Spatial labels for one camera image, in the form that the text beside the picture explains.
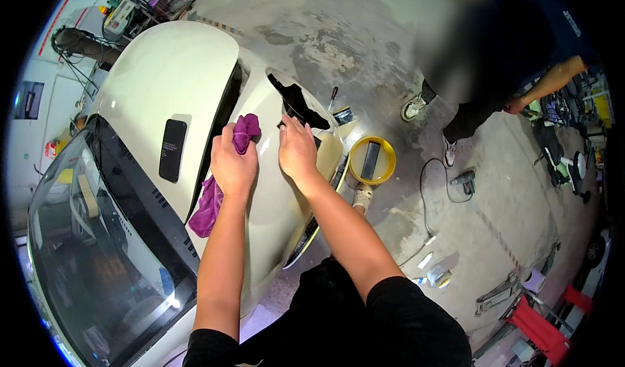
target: screwdriver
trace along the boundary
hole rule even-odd
[[[327,106],[327,111],[330,112],[330,108],[332,108],[332,103],[334,102],[334,98],[336,97],[336,93],[339,92],[339,87],[335,86],[334,90],[332,90],[332,97],[330,98],[330,105]]]

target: hand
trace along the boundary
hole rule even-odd
[[[299,190],[307,195],[310,185],[321,174],[317,170],[317,147],[313,132],[306,123],[295,117],[282,115],[284,125],[280,126],[280,150],[278,159],[282,170],[289,175]]]
[[[505,111],[510,114],[517,114],[525,108],[529,103],[525,101],[524,98],[513,98],[510,101],[506,102]]]
[[[224,198],[236,196],[247,200],[258,168],[256,145],[250,142],[247,152],[240,155],[232,143],[233,132],[234,123],[231,122],[221,130],[220,136],[213,139],[211,171]]]

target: black t-shirt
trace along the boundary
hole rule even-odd
[[[239,345],[209,329],[191,333],[184,367],[470,366],[462,327],[405,277],[375,285],[367,305],[347,272],[326,259],[301,275],[290,309]]]

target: sneaker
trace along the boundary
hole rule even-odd
[[[422,110],[426,106],[425,101],[421,98],[421,94],[410,99],[404,106],[401,108],[401,118],[404,121],[414,120],[419,114],[420,110]]]
[[[352,207],[363,206],[364,213],[366,214],[372,199],[373,188],[367,184],[359,183],[358,186],[355,187],[354,202],[352,203]]]
[[[456,144],[449,143],[445,135],[442,135],[442,143],[445,145],[445,151],[442,153],[442,163],[445,164],[445,168],[451,169],[456,162]]]

